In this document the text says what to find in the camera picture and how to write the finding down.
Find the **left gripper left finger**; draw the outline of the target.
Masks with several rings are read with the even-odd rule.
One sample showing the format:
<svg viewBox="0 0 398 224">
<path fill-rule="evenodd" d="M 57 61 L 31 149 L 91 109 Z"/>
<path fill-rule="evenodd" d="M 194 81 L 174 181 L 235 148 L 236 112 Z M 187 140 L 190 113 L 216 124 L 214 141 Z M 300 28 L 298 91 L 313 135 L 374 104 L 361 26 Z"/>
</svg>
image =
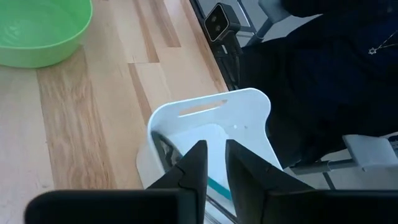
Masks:
<svg viewBox="0 0 398 224">
<path fill-rule="evenodd" d="M 148 223 L 204 221 L 208 148 L 198 141 L 168 172 L 151 184 Z"/>
</svg>

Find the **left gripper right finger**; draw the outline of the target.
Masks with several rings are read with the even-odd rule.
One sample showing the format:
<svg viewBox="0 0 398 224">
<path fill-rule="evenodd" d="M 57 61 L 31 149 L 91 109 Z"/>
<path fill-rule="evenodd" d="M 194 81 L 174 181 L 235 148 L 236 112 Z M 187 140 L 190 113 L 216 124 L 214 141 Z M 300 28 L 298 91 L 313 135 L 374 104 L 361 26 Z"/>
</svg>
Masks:
<svg viewBox="0 0 398 224">
<path fill-rule="evenodd" d="M 226 141 L 228 185 L 240 223 L 287 223 L 290 212 L 277 208 L 277 195 L 313 188 L 273 166 L 235 140 Z"/>
</svg>

